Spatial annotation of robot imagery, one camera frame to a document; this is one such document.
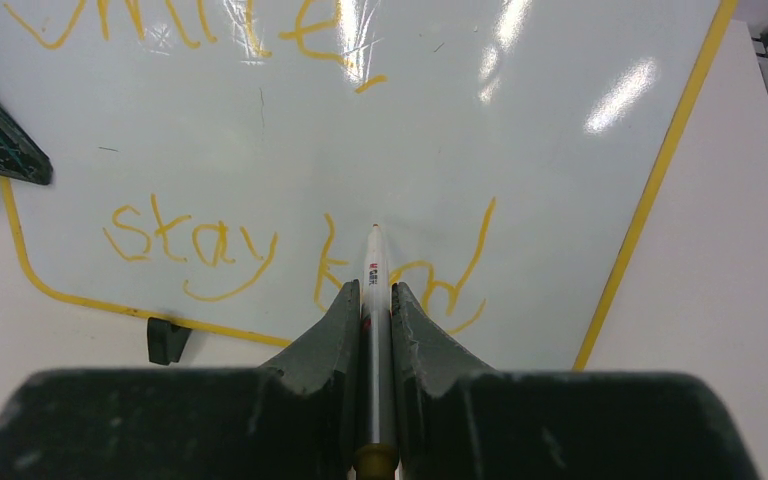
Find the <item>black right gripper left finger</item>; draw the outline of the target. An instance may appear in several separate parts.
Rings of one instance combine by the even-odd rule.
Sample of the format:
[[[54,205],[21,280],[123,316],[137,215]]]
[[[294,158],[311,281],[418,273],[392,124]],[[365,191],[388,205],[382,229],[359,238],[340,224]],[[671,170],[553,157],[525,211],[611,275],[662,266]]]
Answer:
[[[0,412],[0,479],[343,479],[360,287],[254,368],[61,369]]]

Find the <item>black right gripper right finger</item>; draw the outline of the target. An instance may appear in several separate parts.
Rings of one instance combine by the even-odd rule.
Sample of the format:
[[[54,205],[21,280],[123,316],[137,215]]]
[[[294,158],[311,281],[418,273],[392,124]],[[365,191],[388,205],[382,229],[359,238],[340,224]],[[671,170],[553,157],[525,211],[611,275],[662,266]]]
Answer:
[[[677,372],[501,371],[393,294],[407,479],[755,479],[720,398]]]

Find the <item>white marker pen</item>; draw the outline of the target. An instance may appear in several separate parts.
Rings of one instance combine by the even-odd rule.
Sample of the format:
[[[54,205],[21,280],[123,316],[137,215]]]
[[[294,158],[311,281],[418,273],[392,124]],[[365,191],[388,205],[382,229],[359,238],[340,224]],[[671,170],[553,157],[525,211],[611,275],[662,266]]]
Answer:
[[[391,332],[392,287],[383,228],[367,238],[361,279],[361,385],[354,469],[358,479],[393,479],[399,464]]]

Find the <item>yellow framed whiteboard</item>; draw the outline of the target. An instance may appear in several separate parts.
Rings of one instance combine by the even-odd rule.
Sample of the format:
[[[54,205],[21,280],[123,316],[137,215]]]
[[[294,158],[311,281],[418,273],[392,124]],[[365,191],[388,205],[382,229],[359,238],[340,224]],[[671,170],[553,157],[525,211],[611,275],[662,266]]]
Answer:
[[[73,305],[284,346],[360,277],[503,368],[582,368],[732,1],[0,1],[0,183]]]

